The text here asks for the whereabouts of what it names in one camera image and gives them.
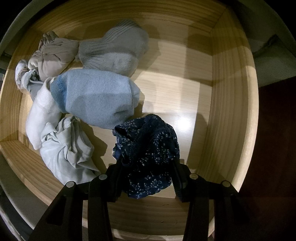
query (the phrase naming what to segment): wood grain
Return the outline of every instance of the wood grain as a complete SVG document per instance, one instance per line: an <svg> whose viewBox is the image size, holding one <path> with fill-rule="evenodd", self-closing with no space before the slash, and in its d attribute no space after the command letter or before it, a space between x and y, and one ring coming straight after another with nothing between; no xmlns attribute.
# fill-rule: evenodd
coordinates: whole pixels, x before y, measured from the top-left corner
<svg viewBox="0 0 296 241"><path fill-rule="evenodd" d="M212 182L229 180L239 191L251 161L257 133L257 76L249 43L232 10L226 9L211 36L212 101L197 173ZM210 230L214 230L214 220Z"/></svg>
<svg viewBox="0 0 296 241"><path fill-rule="evenodd" d="M236 17L224 5L206 0L71 0L38 20L16 49L5 76L7 91L0 96L0 148L11 168L48 205L62 188L26 137L25 121L32 101L15 86L17 62L29 59L43 32L54 30L60 37L78 40L98 38L121 18L133 19L150 37L149 51L131 77L141 89L133 117L159 115L174 127L181 161L192 172L211 181L227 178L240 187L257 126L254 63ZM80 62L73 62L65 71L81 67ZM11 101L12 93L16 100ZM104 172L115 163L112 148L116 139L110 130L81 124L95 146L93 160ZM116 238L183 238L188 204L175 198L172 186L141 200L123 194L108 209ZM87 202L83 210L87 227L86 214Z"/></svg>

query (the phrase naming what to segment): gray sock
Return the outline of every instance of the gray sock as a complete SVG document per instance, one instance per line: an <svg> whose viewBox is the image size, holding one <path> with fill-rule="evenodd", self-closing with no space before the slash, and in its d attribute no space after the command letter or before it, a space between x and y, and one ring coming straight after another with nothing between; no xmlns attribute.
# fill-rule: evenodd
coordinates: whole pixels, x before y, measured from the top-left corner
<svg viewBox="0 0 296 241"><path fill-rule="evenodd" d="M81 41L78 56L86 69L131 76L148 50L148 33L132 20L123 20L104 37Z"/></svg>

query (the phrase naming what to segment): rolled sock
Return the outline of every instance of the rolled sock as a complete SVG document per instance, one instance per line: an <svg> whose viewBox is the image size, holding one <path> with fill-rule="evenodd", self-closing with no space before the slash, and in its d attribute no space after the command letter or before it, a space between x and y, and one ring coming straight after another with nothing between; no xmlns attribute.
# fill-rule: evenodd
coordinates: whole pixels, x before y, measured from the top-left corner
<svg viewBox="0 0 296 241"><path fill-rule="evenodd" d="M61 183L90 182L100 174L91 159L94 146L75 116L63 118L56 128L48 122L41 141L40 155Z"/></svg>
<svg viewBox="0 0 296 241"><path fill-rule="evenodd" d="M148 33L132 20L123 20L104 37L80 42L78 56L86 69L131 76L148 50Z"/></svg>
<svg viewBox="0 0 296 241"><path fill-rule="evenodd" d="M28 68L38 69L42 82L56 77L72 62L78 52L79 41L59 38L55 32L43 34L38 50L28 62Z"/></svg>
<svg viewBox="0 0 296 241"><path fill-rule="evenodd" d="M49 91L49 82L53 81L55 78L45 80L33 101L33 105L27 117L26 132L35 150L40 149L42 146L41 132L46 123L50 122L56 127L62 115Z"/></svg>
<svg viewBox="0 0 296 241"><path fill-rule="evenodd" d="M95 69L73 69L50 84L50 92L63 113L89 125L113 129L134 114L140 89L130 78Z"/></svg>
<svg viewBox="0 0 296 241"><path fill-rule="evenodd" d="M17 64L17 67L15 68L15 83L18 89L22 89L21 79L23 75L28 71L28 62L25 59L20 60Z"/></svg>
<svg viewBox="0 0 296 241"><path fill-rule="evenodd" d="M43 82L40 80L38 70L28 69L28 62L20 60L15 69L15 83L18 89L25 89L30 93L34 101L37 92L41 89Z"/></svg>

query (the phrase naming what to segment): white sock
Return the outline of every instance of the white sock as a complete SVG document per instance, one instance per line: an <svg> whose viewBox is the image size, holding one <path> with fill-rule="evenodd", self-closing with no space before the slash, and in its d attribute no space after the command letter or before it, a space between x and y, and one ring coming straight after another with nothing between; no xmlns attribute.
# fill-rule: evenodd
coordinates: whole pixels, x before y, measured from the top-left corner
<svg viewBox="0 0 296 241"><path fill-rule="evenodd" d="M91 159L94 146L75 116L63 118L57 128L47 123L41 139L40 155L62 184L90 182L101 174Z"/></svg>
<svg viewBox="0 0 296 241"><path fill-rule="evenodd" d="M40 149L42 146L41 132L46 123L50 122L54 127L57 127L62 115L49 90L49 84L55 78L45 80L27 117L26 132L35 150Z"/></svg>
<svg viewBox="0 0 296 241"><path fill-rule="evenodd" d="M28 62L24 59L20 60L15 68L15 83L17 84L18 89L24 89L21 84L23 75L29 71Z"/></svg>

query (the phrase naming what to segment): sock cuff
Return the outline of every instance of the sock cuff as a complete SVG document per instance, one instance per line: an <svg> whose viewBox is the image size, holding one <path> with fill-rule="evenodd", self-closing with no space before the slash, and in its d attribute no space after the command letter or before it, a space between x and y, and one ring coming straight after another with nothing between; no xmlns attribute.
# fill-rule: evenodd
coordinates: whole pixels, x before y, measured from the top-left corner
<svg viewBox="0 0 296 241"><path fill-rule="evenodd" d="M52 78L47 78L45 80L34 101L47 113L59 112L59 109L48 89L50 80L52 80Z"/></svg>
<svg viewBox="0 0 296 241"><path fill-rule="evenodd" d="M79 55L84 52L87 53L99 53L103 52L104 49L109 47L110 43L112 43L115 39L117 39L120 35L125 33L131 28L140 26L130 19L125 19L120 21L117 25L112 27L101 39L93 39L93 40L83 40L79 45Z"/></svg>
<svg viewBox="0 0 296 241"><path fill-rule="evenodd" d="M67 113L66 111L67 87L64 84L64 81L62 80L61 75L59 75L57 79L50 84L50 93L53 100L59 107L60 111L63 113Z"/></svg>

